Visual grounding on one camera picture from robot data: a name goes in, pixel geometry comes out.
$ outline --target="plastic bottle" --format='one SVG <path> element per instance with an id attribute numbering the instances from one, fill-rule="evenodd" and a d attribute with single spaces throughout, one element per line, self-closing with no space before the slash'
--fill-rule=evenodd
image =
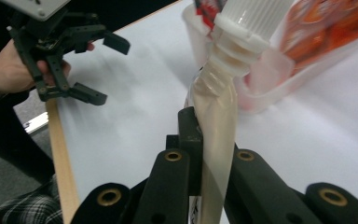
<path id="1" fill-rule="evenodd" d="M 232 79 L 249 72 L 293 1 L 228 0 L 214 20 L 210 57 L 190 90 L 204 139 L 198 223 L 219 223 L 223 210 L 238 112 Z"/>

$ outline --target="plaid pants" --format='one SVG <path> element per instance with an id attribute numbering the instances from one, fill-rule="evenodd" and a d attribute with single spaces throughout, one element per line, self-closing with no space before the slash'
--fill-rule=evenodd
<path id="1" fill-rule="evenodd" d="M 62 224 L 55 175 L 38 189 L 2 203 L 0 224 Z"/>

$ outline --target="white table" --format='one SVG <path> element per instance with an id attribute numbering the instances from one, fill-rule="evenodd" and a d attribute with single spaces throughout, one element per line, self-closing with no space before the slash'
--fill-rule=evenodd
<path id="1" fill-rule="evenodd" d="M 59 118 L 50 113 L 55 102 L 48 106 L 53 147 L 63 134 L 67 148 L 53 148 L 56 169 L 68 171 L 57 171 L 59 187 L 68 192 L 72 169 L 69 188 L 78 200 L 65 200 L 75 209 L 101 184 L 132 188 L 147 178 L 166 135 L 177 133 L 177 112 L 199 70 L 181 15 L 191 3 L 180 1 L 118 31 L 131 42 L 127 56 L 101 42 L 92 52 L 66 55 L 72 84 L 108 95 L 102 106 L 59 99 Z M 60 121 L 63 133 L 53 127 Z M 264 112 L 240 112 L 237 144 L 258 152 L 294 189 L 324 181 L 358 198 L 358 50 Z"/>

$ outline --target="person's hand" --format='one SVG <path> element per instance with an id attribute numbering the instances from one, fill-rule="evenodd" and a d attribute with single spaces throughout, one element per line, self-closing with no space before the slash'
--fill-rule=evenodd
<path id="1" fill-rule="evenodd" d="M 94 46 L 89 44 L 88 50 L 93 50 Z M 48 64 L 38 61 L 37 66 L 44 75 L 45 82 L 53 86 L 54 79 L 48 70 Z M 67 76 L 71 66 L 69 63 L 62 62 L 62 71 Z M 34 80 L 27 67 L 22 63 L 21 58 L 14 47 L 13 40 L 10 40 L 0 52 L 0 94 L 15 93 L 26 91 L 32 88 Z"/>

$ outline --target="bottle cap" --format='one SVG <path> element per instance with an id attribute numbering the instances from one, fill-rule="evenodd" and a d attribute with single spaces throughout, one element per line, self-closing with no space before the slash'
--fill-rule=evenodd
<path id="1" fill-rule="evenodd" d="M 294 0 L 228 0 L 214 23 L 230 35 L 247 42 L 245 45 L 264 49 L 293 2 Z"/>

